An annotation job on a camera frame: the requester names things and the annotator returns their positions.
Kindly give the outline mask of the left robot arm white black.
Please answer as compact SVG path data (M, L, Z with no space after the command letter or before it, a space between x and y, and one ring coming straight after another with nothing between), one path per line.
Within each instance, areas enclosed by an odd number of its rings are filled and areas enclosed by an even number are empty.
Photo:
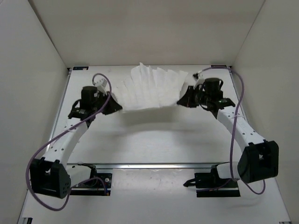
M109 115L120 110L122 106L102 85L84 86L81 98L72 105L64 135L53 141L50 149L40 159L33 159L30 164L32 191L63 199L72 186L81 182L88 186L94 185L98 179L94 165L80 163L68 167L67 162L97 113Z

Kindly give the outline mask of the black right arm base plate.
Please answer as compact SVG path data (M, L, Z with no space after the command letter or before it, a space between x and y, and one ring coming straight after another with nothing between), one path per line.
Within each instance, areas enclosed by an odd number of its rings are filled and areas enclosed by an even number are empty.
M210 173L195 173L197 198L240 197L237 182L221 179L212 171Z

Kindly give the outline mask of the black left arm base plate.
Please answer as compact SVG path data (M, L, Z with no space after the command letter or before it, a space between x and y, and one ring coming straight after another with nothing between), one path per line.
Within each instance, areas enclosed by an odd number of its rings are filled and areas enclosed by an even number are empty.
M71 190L71 196L110 196L112 189L113 172L111 169L98 169L97 177L101 180L92 180Z

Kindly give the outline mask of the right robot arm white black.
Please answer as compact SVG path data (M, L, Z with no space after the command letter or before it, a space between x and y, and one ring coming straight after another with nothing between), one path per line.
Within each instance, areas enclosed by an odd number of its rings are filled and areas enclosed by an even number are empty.
M223 124L237 142L242 155L238 162L217 164L209 176L210 183L220 187L226 179L257 182L278 175L279 147L275 141L267 141L259 135L237 112L235 103L223 96L223 81L207 78L196 87L189 85L178 105L187 108L200 106Z

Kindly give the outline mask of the white pleated skirt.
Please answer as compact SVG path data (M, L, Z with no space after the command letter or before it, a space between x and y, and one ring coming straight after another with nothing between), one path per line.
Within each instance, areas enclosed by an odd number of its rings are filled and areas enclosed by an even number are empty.
M185 71L153 69L140 63L113 87L113 94L124 112L174 106L180 99L187 75Z

